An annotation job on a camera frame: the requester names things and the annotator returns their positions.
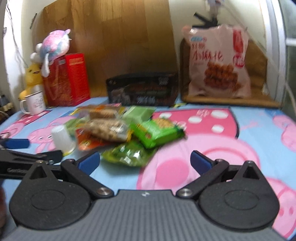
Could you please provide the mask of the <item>wooden headboard panel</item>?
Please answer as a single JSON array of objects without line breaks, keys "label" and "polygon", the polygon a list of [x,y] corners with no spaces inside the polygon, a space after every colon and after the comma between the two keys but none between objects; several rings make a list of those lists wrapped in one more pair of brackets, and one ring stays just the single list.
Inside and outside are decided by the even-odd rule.
[{"label": "wooden headboard panel", "polygon": [[168,1],[55,1],[32,27],[34,44],[70,29],[70,53],[83,53],[90,94],[106,96],[108,78],[178,69]]}]

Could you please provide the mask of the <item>red gift box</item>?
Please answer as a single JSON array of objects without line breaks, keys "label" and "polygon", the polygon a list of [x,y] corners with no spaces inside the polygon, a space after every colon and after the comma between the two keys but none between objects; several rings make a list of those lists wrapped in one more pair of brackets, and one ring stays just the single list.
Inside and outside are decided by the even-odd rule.
[{"label": "red gift box", "polygon": [[59,57],[49,70],[49,76],[43,79],[49,106],[77,106],[90,99],[84,54]]}]

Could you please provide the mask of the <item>pale green snack packet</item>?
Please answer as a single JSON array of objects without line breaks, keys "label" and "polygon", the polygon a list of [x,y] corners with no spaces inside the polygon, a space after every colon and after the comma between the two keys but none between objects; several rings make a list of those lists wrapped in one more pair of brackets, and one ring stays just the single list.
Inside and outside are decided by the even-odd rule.
[{"label": "pale green snack packet", "polygon": [[156,108],[154,107],[134,105],[125,111],[122,115],[122,119],[128,124],[138,124],[149,120],[155,111]]}]

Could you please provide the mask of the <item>clear nut snack packet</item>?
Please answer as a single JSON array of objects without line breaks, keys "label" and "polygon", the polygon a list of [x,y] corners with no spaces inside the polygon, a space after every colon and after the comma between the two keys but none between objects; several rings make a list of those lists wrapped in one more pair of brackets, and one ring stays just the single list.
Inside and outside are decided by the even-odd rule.
[{"label": "clear nut snack packet", "polygon": [[129,142],[132,137],[129,126],[120,119],[92,119],[82,124],[81,129],[94,137],[110,142]]}]

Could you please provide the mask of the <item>bright green snack packet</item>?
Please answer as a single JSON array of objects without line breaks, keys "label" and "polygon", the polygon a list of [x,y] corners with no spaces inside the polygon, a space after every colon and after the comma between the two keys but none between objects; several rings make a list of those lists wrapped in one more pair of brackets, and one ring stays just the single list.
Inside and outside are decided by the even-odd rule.
[{"label": "bright green snack packet", "polygon": [[131,123],[129,127],[146,149],[160,147],[185,136],[182,128],[166,118]]}]

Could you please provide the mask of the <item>yellow plush toy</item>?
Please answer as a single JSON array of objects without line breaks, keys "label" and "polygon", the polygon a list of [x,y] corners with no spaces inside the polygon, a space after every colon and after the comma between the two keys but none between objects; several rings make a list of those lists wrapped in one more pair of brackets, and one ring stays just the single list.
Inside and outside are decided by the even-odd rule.
[{"label": "yellow plush toy", "polygon": [[44,102],[46,105],[48,105],[48,101],[47,101],[45,90],[44,90],[43,77],[41,76],[41,69],[39,64],[33,63],[26,69],[25,82],[26,82],[25,90],[23,90],[19,94],[18,99],[24,100],[26,96],[38,91],[42,91]]}]

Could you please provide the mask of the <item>black snack box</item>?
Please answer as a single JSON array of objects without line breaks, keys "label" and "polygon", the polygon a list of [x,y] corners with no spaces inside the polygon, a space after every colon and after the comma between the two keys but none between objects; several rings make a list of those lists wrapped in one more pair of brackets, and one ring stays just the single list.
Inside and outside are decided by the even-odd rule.
[{"label": "black snack box", "polygon": [[106,80],[110,103],[141,106],[172,106],[179,94],[177,72],[118,75]]}]

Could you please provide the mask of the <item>green pea snack packet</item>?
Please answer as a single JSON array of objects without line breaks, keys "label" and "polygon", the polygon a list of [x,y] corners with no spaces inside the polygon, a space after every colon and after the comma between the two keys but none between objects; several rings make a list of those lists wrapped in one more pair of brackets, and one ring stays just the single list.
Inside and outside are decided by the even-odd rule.
[{"label": "green pea snack packet", "polygon": [[145,167],[151,161],[158,148],[147,149],[142,143],[131,140],[102,153],[102,158],[112,164],[129,167]]}]

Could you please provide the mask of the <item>white enamel mug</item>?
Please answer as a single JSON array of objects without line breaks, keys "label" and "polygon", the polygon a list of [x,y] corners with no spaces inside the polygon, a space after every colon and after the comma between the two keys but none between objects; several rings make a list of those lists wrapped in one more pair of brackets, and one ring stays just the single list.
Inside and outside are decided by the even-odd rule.
[{"label": "white enamel mug", "polygon": [[43,92],[37,91],[27,95],[25,99],[20,102],[20,109],[22,113],[29,115],[37,115],[45,111],[46,105]]}]

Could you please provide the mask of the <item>pink blue plush toy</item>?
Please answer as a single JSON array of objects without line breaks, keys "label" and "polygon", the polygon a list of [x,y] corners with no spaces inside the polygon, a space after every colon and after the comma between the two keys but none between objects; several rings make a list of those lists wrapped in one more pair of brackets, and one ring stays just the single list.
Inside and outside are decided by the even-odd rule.
[{"label": "pink blue plush toy", "polygon": [[46,78],[49,76],[49,66],[53,62],[65,55],[70,49],[69,37],[71,30],[55,30],[50,32],[43,42],[36,45],[35,52],[30,55],[33,63],[41,64],[41,75]]}]

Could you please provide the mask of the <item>orange red snack packet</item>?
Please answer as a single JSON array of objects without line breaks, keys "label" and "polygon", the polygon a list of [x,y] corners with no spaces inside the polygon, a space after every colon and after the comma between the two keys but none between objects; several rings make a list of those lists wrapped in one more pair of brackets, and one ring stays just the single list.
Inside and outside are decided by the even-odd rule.
[{"label": "orange red snack packet", "polygon": [[91,135],[81,128],[75,130],[77,146],[80,151],[90,151],[96,148],[112,145],[112,142]]}]

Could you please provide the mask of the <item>white plastic cup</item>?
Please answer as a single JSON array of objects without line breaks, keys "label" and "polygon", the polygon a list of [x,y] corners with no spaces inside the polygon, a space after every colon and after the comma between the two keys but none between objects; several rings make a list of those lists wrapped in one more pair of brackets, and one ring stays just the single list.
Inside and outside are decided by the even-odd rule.
[{"label": "white plastic cup", "polygon": [[75,150],[76,142],[71,138],[64,125],[52,128],[51,134],[55,148],[61,150],[64,156],[71,154]]}]

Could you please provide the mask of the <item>brown biscuit snack packet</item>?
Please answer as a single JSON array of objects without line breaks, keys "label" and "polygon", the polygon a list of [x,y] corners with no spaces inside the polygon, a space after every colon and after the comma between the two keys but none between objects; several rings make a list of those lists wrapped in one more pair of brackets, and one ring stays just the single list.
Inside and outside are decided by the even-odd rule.
[{"label": "brown biscuit snack packet", "polygon": [[90,104],[76,109],[80,116],[88,116],[90,120],[97,118],[115,119],[120,118],[125,112],[121,103],[112,104]]}]

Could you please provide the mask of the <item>pink twist snack bag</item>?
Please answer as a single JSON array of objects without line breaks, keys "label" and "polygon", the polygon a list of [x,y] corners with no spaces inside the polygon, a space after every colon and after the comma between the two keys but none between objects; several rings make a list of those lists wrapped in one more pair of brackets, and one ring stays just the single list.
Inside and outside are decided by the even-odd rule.
[{"label": "pink twist snack bag", "polygon": [[251,96],[251,81],[245,67],[249,38],[244,28],[226,24],[208,29],[185,26],[182,34],[190,46],[189,95]]}]

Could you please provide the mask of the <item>cartoon pig bed sheet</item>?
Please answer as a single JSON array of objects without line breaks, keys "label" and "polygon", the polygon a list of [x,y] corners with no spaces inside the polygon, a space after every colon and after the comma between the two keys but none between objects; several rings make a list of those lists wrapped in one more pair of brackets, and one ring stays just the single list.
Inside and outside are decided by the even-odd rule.
[{"label": "cartoon pig bed sheet", "polygon": [[92,177],[113,191],[170,189],[176,192],[197,178],[190,165],[197,150],[233,165],[257,164],[280,201],[274,229],[295,235],[295,122],[277,109],[180,104],[159,107],[156,117],[184,128],[186,137],[160,148],[144,169],[101,161]]}]

